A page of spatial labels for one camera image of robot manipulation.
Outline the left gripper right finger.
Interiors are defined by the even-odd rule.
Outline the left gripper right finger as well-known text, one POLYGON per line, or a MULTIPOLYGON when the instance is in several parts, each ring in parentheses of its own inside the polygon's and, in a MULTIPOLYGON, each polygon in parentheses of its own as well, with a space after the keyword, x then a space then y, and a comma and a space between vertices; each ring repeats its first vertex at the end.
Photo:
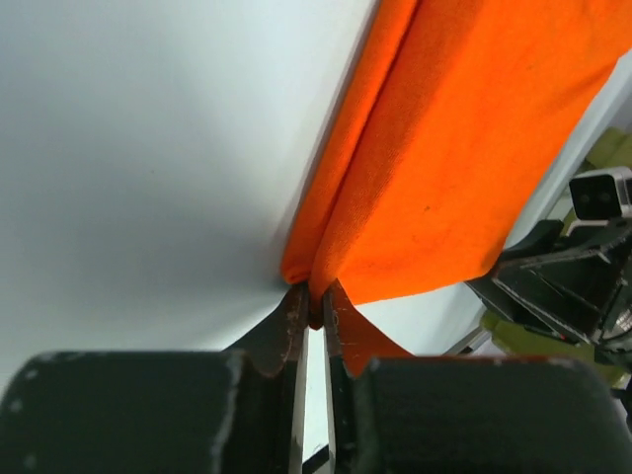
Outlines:
POLYGON ((356 454, 354 382, 374 358, 412 354, 391 340, 352 304, 334 281, 322 298, 330 468, 349 473, 356 454))

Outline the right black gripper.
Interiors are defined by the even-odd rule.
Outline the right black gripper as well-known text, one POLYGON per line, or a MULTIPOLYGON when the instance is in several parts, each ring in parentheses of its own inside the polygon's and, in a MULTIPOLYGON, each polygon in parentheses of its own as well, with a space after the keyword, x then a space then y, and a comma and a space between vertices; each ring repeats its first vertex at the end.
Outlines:
POLYGON ((505 260, 467 285, 505 319, 631 363, 631 221, 576 224, 550 254, 505 260))

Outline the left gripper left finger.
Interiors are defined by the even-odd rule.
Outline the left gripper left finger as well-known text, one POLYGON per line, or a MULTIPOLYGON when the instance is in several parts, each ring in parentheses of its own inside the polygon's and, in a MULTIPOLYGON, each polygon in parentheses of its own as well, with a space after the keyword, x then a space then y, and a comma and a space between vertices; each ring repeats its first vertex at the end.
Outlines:
POLYGON ((308 317, 307 285, 294 285, 272 313, 229 347, 241 367, 223 473, 301 471, 308 317))

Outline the orange t shirt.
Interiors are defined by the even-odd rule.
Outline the orange t shirt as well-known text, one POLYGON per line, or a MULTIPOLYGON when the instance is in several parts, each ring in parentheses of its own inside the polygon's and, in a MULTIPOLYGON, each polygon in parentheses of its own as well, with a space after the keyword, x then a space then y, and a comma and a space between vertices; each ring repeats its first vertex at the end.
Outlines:
POLYGON ((367 303, 483 275, 631 47, 627 1, 383 1, 281 260, 367 303))

